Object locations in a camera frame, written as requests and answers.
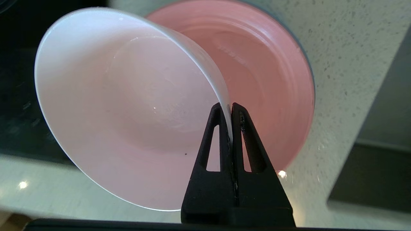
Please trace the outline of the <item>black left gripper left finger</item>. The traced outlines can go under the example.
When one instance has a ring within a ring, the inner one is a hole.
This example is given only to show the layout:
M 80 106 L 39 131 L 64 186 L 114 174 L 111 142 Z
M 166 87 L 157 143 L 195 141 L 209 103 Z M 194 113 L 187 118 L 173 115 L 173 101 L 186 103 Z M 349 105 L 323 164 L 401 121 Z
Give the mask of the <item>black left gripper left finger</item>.
M 207 170 L 214 129 L 219 126 L 220 170 Z M 222 107 L 212 106 L 181 206 L 184 224 L 223 224 L 227 210 L 235 204 L 229 129 Z

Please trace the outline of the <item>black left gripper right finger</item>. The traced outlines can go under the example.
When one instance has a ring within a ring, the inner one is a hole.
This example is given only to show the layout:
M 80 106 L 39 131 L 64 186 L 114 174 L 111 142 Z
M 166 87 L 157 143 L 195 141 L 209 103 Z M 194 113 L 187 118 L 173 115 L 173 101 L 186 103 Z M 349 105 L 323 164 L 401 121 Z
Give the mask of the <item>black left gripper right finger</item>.
M 293 209 L 247 109 L 232 105 L 232 143 L 222 154 L 232 198 L 224 225 L 294 225 Z

